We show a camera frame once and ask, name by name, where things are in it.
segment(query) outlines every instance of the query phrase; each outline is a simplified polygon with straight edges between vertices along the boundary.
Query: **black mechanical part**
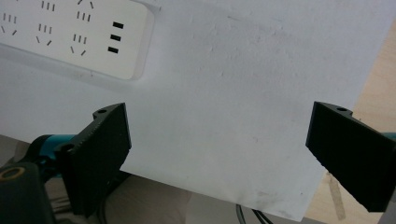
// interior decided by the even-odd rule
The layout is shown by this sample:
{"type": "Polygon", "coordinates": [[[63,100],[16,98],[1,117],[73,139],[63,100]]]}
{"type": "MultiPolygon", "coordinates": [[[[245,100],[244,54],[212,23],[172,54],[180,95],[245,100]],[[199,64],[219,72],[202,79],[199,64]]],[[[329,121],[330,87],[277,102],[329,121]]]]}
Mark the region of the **black mechanical part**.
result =
{"type": "Polygon", "coordinates": [[[314,103],[306,146],[369,212],[384,212],[396,185],[396,142],[338,105],[314,103]]]}
{"type": "Polygon", "coordinates": [[[125,104],[93,113],[94,121],[55,149],[74,214],[97,210],[124,163],[131,140],[125,104]]]}
{"type": "Polygon", "coordinates": [[[55,223],[50,201],[36,165],[21,162],[2,167],[0,192],[1,223],[55,223]]]}

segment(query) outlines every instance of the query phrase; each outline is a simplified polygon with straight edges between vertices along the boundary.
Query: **power socket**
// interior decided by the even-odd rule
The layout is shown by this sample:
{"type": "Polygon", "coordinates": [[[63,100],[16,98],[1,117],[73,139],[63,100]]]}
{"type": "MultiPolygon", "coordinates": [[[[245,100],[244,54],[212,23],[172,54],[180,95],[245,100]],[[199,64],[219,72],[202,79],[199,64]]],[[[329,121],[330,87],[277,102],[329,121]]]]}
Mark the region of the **power socket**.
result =
{"type": "Polygon", "coordinates": [[[152,13],[129,0],[1,0],[0,43],[122,79],[139,78],[152,13]]]}

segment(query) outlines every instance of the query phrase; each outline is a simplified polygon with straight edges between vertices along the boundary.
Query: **wood grain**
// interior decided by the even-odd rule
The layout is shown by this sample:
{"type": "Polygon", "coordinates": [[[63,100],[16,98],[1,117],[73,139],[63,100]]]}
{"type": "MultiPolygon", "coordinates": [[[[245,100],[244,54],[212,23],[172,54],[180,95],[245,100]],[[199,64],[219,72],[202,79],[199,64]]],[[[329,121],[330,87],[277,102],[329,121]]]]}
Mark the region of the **wood grain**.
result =
{"type": "MultiPolygon", "coordinates": [[[[396,132],[396,21],[375,61],[364,90],[355,105],[354,117],[380,132],[396,132]]],[[[342,187],[341,198],[346,218],[339,220],[329,188],[331,177],[323,176],[318,190],[305,214],[324,223],[373,224],[381,213],[368,213],[342,187]]]]}

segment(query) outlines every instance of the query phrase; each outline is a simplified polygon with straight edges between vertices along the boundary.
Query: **power strip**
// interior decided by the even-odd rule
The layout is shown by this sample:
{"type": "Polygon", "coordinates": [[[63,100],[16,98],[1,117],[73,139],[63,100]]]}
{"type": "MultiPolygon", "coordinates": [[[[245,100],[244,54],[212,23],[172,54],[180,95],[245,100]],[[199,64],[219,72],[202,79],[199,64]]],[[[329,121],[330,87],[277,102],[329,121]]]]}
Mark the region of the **power strip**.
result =
{"type": "Polygon", "coordinates": [[[139,78],[152,13],[129,0],[1,0],[0,43],[122,79],[139,78]]]}

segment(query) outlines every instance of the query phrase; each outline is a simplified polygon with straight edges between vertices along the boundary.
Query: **wooden surface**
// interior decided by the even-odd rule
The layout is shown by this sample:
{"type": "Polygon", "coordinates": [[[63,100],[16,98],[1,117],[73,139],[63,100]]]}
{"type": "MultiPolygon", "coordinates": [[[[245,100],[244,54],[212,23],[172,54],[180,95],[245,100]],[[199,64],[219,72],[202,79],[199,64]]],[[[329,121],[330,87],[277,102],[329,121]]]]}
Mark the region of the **wooden surface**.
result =
{"type": "MultiPolygon", "coordinates": [[[[380,132],[396,132],[396,21],[375,61],[363,92],[354,108],[354,117],[380,132]]],[[[339,187],[342,202],[334,203],[334,183],[325,174],[305,216],[325,223],[377,223],[382,214],[368,213],[339,187]]]]}

